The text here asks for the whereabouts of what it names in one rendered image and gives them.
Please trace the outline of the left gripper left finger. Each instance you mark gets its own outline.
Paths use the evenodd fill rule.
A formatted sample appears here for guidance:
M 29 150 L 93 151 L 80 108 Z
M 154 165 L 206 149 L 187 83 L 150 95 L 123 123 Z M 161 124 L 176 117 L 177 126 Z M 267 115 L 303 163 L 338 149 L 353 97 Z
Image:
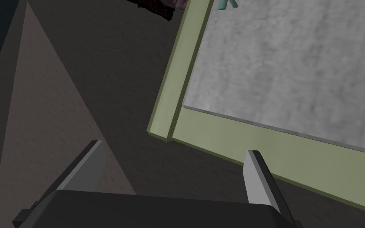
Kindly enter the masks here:
M 106 152 L 102 140 L 92 140 L 70 165 L 47 188 L 38 202 L 55 190 L 92 192 L 106 165 Z

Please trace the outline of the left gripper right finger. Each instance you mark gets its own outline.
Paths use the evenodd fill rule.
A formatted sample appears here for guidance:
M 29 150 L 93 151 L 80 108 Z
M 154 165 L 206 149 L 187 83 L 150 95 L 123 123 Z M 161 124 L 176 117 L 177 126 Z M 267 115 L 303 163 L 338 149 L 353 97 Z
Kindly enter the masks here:
M 243 164 L 243 178 L 248 202 L 266 215 L 268 226 L 296 226 L 297 221 L 287 206 L 261 153 L 248 150 Z

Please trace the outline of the green table with grey top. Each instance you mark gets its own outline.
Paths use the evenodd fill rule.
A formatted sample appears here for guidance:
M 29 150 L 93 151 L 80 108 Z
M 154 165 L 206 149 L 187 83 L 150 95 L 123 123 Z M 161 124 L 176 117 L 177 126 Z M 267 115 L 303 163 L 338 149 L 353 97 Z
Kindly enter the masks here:
M 219 1 L 187 0 L 148 134 L 365 211 L 365 0 Z

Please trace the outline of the dark red furniture piece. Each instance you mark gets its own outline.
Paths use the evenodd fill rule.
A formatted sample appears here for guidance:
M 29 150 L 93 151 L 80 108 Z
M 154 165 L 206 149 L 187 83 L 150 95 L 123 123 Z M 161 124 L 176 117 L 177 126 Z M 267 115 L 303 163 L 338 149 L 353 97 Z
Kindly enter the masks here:
M 139 8 L 146 10 L 163 17 L 170 21 L 176 9 L 184 10 L 188 0 L 127 0 L 137 4 Z

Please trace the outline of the teal scissors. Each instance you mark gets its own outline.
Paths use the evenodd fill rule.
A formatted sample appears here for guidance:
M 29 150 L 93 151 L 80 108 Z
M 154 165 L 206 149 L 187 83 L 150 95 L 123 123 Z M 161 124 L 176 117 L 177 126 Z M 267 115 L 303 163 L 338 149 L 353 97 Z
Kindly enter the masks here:
M 226 10 L 228 2 L 232 6 L 232 8 L 237 8 L 238 7 L 238 4 L 237 4 L 236 0 L 219 0 L 217 9 L 218 10 Z

